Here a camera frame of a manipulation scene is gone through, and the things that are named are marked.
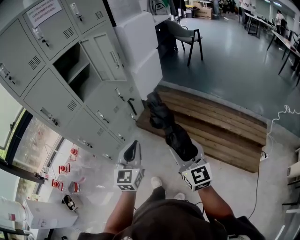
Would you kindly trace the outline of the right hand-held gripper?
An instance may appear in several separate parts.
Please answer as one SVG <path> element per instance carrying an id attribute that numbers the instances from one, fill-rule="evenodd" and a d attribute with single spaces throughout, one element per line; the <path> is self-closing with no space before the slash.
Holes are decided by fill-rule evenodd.
<path id="1" fill-rule="evenodd" d="M 193 142 L 193 145 L 197 148 L 197 155 L 188 162 L 184 162 L 172 147 L 169 150 L 179 168 L 181 178 L 194 192 L 211 185 L 212 173 L 210 164 L 206 161 L 202 145 L 198 142 Z"/>

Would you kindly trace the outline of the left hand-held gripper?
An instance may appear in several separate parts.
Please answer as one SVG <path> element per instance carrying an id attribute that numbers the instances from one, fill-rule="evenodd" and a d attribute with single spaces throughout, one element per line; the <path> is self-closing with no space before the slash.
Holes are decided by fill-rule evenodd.
<path id="1" fill-rule="evenodd" d="M 114 170 L 114 182 L 121 191 L 137 191 L 144 177 L 141 165 L 142 153 L 138 140 L 124 146 L 119 152 Z"/>

